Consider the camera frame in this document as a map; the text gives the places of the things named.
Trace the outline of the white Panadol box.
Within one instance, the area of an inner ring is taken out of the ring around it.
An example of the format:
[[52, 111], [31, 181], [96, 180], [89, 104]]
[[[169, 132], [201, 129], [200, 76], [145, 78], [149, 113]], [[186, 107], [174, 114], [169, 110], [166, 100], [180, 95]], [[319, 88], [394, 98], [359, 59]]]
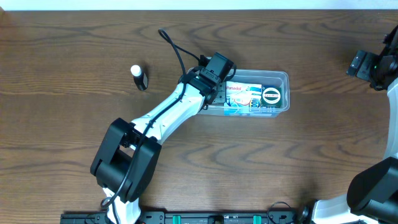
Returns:
[[226, 99], [227, 98], [258, 98], [261, 99], [262, 85], [226, 82]]

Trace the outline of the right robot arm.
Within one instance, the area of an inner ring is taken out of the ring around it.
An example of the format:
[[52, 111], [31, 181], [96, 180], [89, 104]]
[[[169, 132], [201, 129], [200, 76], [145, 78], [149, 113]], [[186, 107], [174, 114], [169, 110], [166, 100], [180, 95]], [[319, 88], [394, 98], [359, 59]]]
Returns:
[[379, 54], [356, 52], [347, 75], [386, 95], [389, 123], [378, 161], [356, 174], [345, 194], [306, 204], [297, 223], [397, 223], [397, 29]]

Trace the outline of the blue fever patch box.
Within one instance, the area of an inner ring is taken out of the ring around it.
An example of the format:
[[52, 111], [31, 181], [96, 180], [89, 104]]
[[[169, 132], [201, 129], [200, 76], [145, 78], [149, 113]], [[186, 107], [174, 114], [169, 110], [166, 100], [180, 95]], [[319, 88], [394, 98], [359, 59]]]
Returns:
[[223, 106], [224, 110], [229, 113], [257, 113], [263, 110], [280, 108], [282, 101], [271, 104], [258, 98], [227, 98]]

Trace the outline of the clear plastic container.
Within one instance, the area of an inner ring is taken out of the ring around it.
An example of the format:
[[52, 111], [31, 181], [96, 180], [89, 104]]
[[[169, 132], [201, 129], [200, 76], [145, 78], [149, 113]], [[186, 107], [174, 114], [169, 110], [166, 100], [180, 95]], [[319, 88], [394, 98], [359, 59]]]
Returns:
[[281, 71], [230, 71], [230, 81], [218, 85], [218, 95], [200, 114], [274, 118], [290, 107], [289, 76]]

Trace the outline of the green ointment box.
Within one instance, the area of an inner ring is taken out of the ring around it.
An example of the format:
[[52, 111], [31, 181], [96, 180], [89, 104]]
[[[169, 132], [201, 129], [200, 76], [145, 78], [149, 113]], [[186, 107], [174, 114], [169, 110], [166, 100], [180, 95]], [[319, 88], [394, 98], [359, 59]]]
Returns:
[[262, 86], [261, 106], [263, 108], [280, 108], [282, 106], [282, 90], [276, 86]]

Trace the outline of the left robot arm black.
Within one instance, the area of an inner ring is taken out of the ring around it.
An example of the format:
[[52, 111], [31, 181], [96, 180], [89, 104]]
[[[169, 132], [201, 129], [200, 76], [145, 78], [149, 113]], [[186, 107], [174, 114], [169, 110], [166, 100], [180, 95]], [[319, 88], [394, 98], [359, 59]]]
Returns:
[[218, 87], [231, 80], [236, 65], [216, 53], [183, 71], [176, 89], [140, 118], [114, 120], [95, 155], [90, 172], [103, 188], [101, 206], [111, 223], [135, 223], [141, 215], [139, 197], [149, 185], [163, 142], [188, 118], [214, 102]]

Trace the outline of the black bottle white cap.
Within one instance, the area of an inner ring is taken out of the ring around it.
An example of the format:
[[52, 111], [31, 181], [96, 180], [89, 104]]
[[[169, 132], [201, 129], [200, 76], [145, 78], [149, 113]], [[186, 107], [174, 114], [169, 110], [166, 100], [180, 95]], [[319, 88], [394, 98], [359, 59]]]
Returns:
[[140, 91], [144, 91], [148, 87], [148, 78], [144, 70], [139, 65], [133, 65], [131, 67], [131, 74], [134, 79], [134, 83]]

